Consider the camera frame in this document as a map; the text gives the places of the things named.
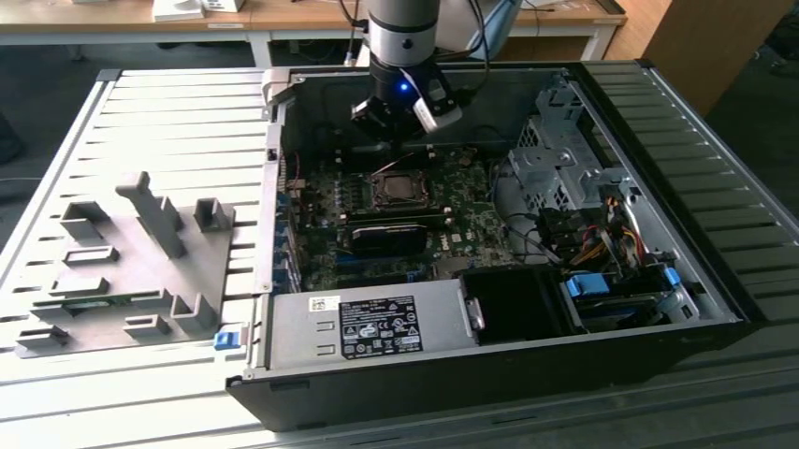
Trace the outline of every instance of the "yellow wire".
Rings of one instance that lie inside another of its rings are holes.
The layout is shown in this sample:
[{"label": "yellow wire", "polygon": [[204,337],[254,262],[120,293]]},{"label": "yellow wire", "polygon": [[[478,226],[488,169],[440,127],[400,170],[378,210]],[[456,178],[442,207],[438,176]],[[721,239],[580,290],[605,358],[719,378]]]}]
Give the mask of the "yellow wire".
[{"label": "yellow wire", "polygon": [[572,265],[579,265],[583,262],[586,262],[588,259],[595,258],[598,255],[602,254],[605,249],[606,249],[605,244],[597,245],[583,256],[578,256],[579,259],[576,261],[572,259]]}]

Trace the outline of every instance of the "barcode label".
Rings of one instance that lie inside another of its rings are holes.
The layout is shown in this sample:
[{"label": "barcode label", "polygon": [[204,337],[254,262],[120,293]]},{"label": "barcode label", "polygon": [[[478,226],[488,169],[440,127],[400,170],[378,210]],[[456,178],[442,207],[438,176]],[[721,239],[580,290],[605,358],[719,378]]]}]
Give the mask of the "barcode label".
[{"label": "barcode label", "polygon": [[336,311],[339,309],[339,303],[342,297],[310,297],[308,298],[308,310],[310,311]]}]

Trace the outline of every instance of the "table leg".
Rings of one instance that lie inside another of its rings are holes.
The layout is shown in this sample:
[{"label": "table leg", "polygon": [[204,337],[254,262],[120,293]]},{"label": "table leg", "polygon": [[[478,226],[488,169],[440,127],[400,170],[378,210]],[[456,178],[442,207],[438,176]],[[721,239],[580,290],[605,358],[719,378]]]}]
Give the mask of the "table leg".
[{"label": "table leg", "polygon": [[258,33],[250,35],[250,47],[252,48],[252,57],[255,66],[262,68],[272,68],[272,52],[270,50],[270,41],[272,40],[268,33]]},{"label": "table leg", "polygon": [[601,61],[605,58],[605,52],[611,45],[611,39],[614,39],[615,28],[617,25],[597,26],[595,33],[588,39],[586,50],[579,58],[582,61]]}]

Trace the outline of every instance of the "white box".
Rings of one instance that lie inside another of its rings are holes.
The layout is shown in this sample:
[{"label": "white box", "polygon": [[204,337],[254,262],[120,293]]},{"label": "white box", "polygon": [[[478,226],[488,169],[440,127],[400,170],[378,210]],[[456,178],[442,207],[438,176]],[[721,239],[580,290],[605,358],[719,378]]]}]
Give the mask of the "white box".
[{"label": "white box", "polygon": [[239,8],[243,4],[244,0],[203,0],[203,8],[206,11],[239,12]]},{"label": "white box", "polygon": [[200,0],[152,0],[154,22],[186,21],[203,17]]}]

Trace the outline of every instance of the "wooden table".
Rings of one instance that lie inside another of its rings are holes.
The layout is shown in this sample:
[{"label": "wooden table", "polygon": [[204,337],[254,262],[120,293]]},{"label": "wooden table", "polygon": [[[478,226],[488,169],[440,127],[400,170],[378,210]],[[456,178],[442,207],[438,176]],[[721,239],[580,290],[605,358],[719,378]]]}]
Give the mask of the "wooden table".
[{"label": "wooden table", "polygon": [[[346,0],[352,9],[354,1]],[[207,12],[204,19],[154,22],[151,0],[2,0],[0,45],[248,41],[258,67],[271,67],[268,43],[350,37],[336,0],[247,0],[238,13]],[[626,18],[595,0],[571,0],[556,12],[522,11],[512,37],[584,36],[583,60],[602,59]]]}]

